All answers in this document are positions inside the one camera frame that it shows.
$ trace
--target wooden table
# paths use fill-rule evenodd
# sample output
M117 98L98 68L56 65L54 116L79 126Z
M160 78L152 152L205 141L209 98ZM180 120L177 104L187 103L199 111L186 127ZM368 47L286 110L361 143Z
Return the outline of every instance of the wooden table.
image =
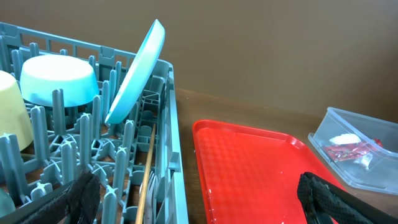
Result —
M192 136L192 125L199 119L213 119L291 134L308 145L324 165L330 168L308 140L308 134L314 133L322 121L320 118L274 108L261 108L179 89L177 89L177 109L190 224L206 223ZM350 194L398 218L398 196L354 189L347 186L332 170L331 172Z

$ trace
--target brown wall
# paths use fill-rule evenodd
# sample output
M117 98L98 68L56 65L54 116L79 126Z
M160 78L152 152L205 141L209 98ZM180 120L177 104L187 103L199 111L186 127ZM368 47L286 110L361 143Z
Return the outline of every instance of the brown wall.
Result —
M398 121L398 1L6 1L0 21L136 52L153 20L177 87Z

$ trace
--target chopstick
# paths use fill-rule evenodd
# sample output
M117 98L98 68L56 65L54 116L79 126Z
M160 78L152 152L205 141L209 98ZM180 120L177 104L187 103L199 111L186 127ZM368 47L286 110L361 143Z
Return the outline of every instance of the chopstick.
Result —
M155 133L156 133L155 129L156 129L156 124L154 124L154 126L152 128L152 134L150 135L150 143L149 143L147 162L145 163L144 179L142 180L141 196L139 197L139 202L138 202L136 224L142 224L142 219L144 216L144 206L145 206L145 198L147 197L150 164L152 162L152 154L154 151Z

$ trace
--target light blue bowl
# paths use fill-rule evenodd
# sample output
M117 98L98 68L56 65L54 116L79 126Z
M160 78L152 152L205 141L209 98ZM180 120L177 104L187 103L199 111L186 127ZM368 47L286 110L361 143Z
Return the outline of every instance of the light blue bowl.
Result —
M139 98L162 51L165 30L158 20L152 24L115 96L105 123L118 124Z
M57 89L63 89L65 107L84 105L100 93L93 67L64 55L42 55L26 60L20 84L23 99L42 106L52 106L52 92Z

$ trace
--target blue dish rack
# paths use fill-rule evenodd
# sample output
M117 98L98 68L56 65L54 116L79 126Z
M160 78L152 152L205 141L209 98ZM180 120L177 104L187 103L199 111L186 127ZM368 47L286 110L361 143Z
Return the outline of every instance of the blue dish rack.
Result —
M30 39L40 40L43 44L26 43ZM59 43L69 50L60 49L59 52L54 52L53 44ZM81 58L78 50L94 52L94 55ZM34 135L34 154L19 152L15 135L0 137L2 156L7 154L11 160L14 159L14 164L20 162L23 168L6 174L5 164L2 163L0 184L8 184L7 188L10 196L14 196L12 199L15 205L23 206L40 197L42 193L38 194L38 191L48 193L52 190L51 186L65 184L68 178L73 179L76 176L75 173L62 176L62 167L71 167L68 170L76 173L81 169L88 169L99 177L102 187L106 189L98 209L98 215L102 213L107 216L100 218L102 223L112 223L105 220L116 219L118 209L121 210L120 223L132 222L135 220L137 207L128 206L127 200L133 191L131 186L140 185L144 173L144 164L138 164L136 159L139 153L148 152L151 127L156 124L155 164L152 170L157 176L158 188L154 193L153 205L159 205L160 208L154 208L153 220L159 224L188 223L172 64L158 60L129 116L120 124L108 125L103 123L104 117L126 76L128 66L136 56L134 53L0 22L0 70L13 74L17 80L21 75L22 65L28 58L45 54L69 55L68 51L72 51L71 56L86 60L95 69L100 95L95 96L93 102L79 108L63 107L62 90L53 91L53 107L26 102L33 130L36 133L41 131L41 134ZM123 66L117 58L125 58L126 64ZM85 159L86 164L78 147L84 138L91 141L92 157ZM120 170L124 169L118 168L117 161L120 158L119 155L116 157L116 152L118 148L127 147L130 153L127 152L129 159L127 169L123 172ZM64 149L65 152L71 152L68 158L62 156L66 155ZM72 163L70 156L76 158ZM25 174L35 170L43 170L40 179L27 183ZM122 177L126 177L124 180L128 180L127 186L123 184L122 198L115 195L115 183L111 186L109 181L114 175L117 178L117 172L122 172ZM7 183L7 175L14 175L11 179L18 181ZM114 202L116 206L107 204L109 202Z

